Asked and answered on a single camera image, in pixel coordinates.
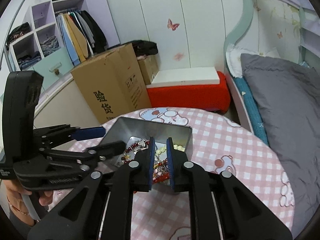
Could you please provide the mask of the person's left hand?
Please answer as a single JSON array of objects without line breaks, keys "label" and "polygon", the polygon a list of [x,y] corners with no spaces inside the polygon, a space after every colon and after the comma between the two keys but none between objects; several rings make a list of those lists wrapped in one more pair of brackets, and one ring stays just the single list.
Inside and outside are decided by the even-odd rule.
[{"label": "person's left hand", "polygon": [[[18,180],[5,180],[7,200],[13,214],[22,222],[29,226],[35,224],[35,220],[29,215],[29,211],[22,199],[23,195],[31,195],[31,191],[25,190]],[[47,206],[53,201],[53,191],[40,191],[39,203],[41,206]]]}]

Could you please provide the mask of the person's dark sleeve forearm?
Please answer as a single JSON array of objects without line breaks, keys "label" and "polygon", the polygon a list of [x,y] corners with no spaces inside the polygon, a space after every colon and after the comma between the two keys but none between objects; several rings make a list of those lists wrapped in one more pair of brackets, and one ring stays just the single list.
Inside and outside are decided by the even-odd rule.
[{"label": "person's dark sleeve forearm", "polygon": [[38,223],[37,220],[32,219],[29,215],[14,210],[10,210],[9,219],[23,239],[27,239],[31,228]]}]

